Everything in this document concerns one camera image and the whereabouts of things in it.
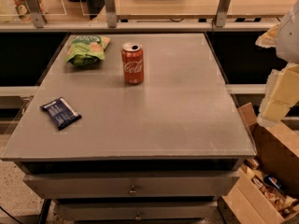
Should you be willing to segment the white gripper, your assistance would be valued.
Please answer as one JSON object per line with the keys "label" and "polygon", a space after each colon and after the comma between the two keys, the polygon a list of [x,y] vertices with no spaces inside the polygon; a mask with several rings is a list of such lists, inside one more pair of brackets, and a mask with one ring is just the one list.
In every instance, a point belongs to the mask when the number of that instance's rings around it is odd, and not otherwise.
{"label": "white gripper", "polygon": [[277,56],[288,62],[281,71],[271,71],[259,108],[258,124],[273,127],[299,102],[299,0],[280,24],[260,35],[255,44],[266,49],[276,47]]}

